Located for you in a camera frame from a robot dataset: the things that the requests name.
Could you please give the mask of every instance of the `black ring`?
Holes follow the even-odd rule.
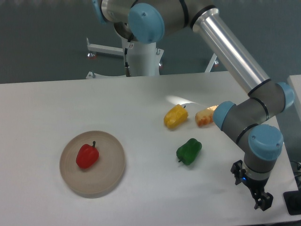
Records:
[[[181,6],[182,6],[182,9],[183,9],[183,13],[184,13],[184,27],[186,27],[188,25],[188,22],[189,22],[188,8],[187,8],[185,0],[179,0],[179,2],[180,2]]]
[[[252,124],[252,125],[249,125],[248,127],[246,127],[246,128],[240,133],[240,135],[237,137],[235,144],[238,144],[238,143],[239,143],[239,140],[241,139],[241,137],[242,137],[242,136],[243,136],[250,128],[253,128],[253,127],[255,127],[255,126],[258,126],[258,124],[256,123],[256,124]]]
[[[190,24],[190,28],[193,28],[193,25],[195,24],[195,22],[197,21],[197,19],[206,11],[212,9],[212,8],[216,8],[215,5],[210,5],[210,6],[206,6],[205,8],[203,8],[202,10],[200,10],[192,19],[191,24]]]
[[[264,111],[265,111],[265,113],[266,113],[266,121],[269,119],[269,111],[268,111],[268,108],[266,107],[266,105],[260,100],[260,99],[258,99],[258,98],[256,98],[256,97],[251,97],[250,99],[254,99],[254,100],[256,100],[259,104],[261,104],[262,105],[262,107],[263,107],[263,109],[264,109]]]
[[[139,0],[134,1],[134,3],[132,4],[131,8],[134,7],[134,5],[136,5],[137,1],[139,1]]]
[[[266,81],[263,81],[262,83],[260,83],[260,84],[257,85],[256,87],[254,87],[254,88],[248,93],[248,96],[250,96],[255,90],[257,90],[260,86],[264,85],[264,84],[267,83],[268,81],[271,81],[271,79],[266,79]]]

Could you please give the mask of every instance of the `bell pepper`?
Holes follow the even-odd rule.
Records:
[[[81,169],[87,169],[97,161],[99,152],[95,148],[95,144],[96,142],[93,141],[93,146],[85,144],[80,148],[76,156],[76,164]]]
[[[164,124],[169,129],[174,129],[188,118],[188,112],[181,105],[174,106],[164,117]]]
[[[192,164],[201,149],[201,142],[197,141],[195,138],[191,138],[189,141],[178,148],[176,154],[179,162],[183,162],[185,165]]]

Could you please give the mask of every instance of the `cable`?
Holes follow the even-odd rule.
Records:
[[[297,164],[297,170],[301,169],[301,162],[299,162],[299,161],[290,161],[290,162],[294,162]]]
[[[128,50],[128,47],[129,47],[129,45],[130,45],[130,43],[133,39],[134,39],[134,34],[132,33],[130,35],[130,37],[128,38],[128,40],[127,40],[127,47],[124,48],[124,67],[126,69],[126,76],[127,77],[131,77],[131,73],[130,73],[130,70],[129,70],[130,66],[128,65],[128,62],[127,62],[127,50]]]

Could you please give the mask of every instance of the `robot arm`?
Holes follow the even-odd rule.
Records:
[[[283,136],[263,124],[293,104],[293,90],[275,84],[219,17],[210,0],[93,0],[103,23],[126,23],[145,44],[186,26],[199,33],[225,65],[249,99],[235,105],[227,101],[214,112],[214,122],[244,152],[244,161],[233,164],[236,184],[243,182],[255,199],[255,209],[268,209],[273,196],[264,192],[279,157]]]

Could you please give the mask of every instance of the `yellow bell pepper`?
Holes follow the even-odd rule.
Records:
[[[188,112],[181,105],[176,105],[165,115],[164,124],[169,129],[174,129],[188,118]]]

